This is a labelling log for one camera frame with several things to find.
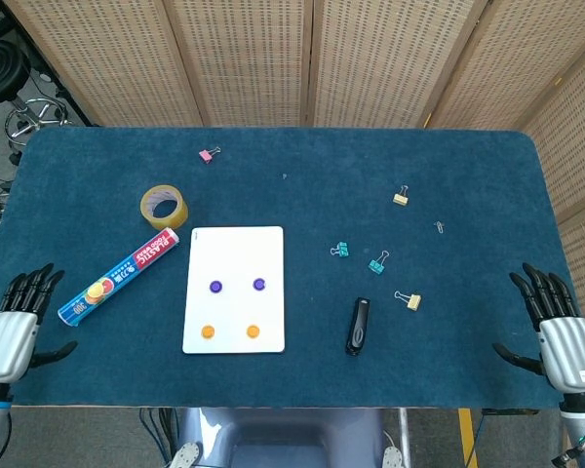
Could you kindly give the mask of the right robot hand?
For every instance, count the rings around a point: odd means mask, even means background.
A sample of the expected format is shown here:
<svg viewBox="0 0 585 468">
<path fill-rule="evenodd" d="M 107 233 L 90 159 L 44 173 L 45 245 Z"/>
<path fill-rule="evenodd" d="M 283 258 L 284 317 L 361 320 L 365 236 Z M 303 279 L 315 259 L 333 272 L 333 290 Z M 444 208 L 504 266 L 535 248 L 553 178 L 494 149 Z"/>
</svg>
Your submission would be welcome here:
<svg viewBox="0 0 585 468">
<path fill-rule="evenodd" d="M 545 377 L 563 394 L 585 393 L 585 318 L 569 286 L 554 274 L 524 263 L 523 276 L 510 279 L 524 301 L 539 343 L 537 359 L 521 356 L 500 343 L 492 348 L 510 365 Z"/>
</svg>

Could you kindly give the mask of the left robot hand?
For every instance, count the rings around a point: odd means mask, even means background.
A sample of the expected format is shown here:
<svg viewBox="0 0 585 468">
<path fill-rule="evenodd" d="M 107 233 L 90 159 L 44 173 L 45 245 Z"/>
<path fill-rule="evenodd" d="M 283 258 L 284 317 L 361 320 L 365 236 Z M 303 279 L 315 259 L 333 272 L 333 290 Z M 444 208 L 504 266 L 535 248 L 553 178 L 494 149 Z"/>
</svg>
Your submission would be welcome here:
<svg viewBox="0 0 585 468">
<path fill-rule="evenodd" d="M 77 347 L 75 340 L 56 351 L 39 353 L 36 340 L 54 289 L 64 272 L 52 263 L 20 273 L 0 299 L 0 385 L 14 384 L 28 370 L 58 362 Z"/>
</svg>

